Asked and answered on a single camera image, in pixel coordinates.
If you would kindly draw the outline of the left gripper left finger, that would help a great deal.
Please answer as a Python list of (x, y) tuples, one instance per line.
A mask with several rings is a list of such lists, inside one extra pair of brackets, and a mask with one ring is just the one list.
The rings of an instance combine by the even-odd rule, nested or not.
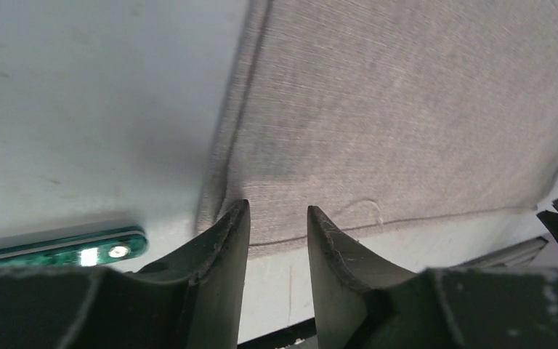
[(136, 273), (0, 267), (0, 348), (235, 348), (250, 222), (236, 201)]

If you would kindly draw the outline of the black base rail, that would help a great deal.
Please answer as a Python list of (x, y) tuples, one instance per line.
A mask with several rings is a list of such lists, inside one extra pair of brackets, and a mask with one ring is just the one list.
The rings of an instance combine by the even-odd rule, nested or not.
[(238, 344), (238, 349), (317, 348), (314, 318)]

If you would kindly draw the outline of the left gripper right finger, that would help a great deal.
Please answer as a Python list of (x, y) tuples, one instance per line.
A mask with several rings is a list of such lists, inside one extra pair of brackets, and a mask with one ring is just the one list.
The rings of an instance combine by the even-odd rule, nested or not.
[(321, 348), (558, 348), (558, 268), (430, 268), (385, 260), (307, 210)]

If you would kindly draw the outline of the grey cloth napkin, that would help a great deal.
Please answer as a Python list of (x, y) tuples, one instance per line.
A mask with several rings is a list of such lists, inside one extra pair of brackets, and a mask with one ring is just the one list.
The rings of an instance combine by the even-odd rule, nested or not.
[(535, 209), (558, 177), (558, 1), (250, 1), (196, 228), (307, 207), (362, 234)]

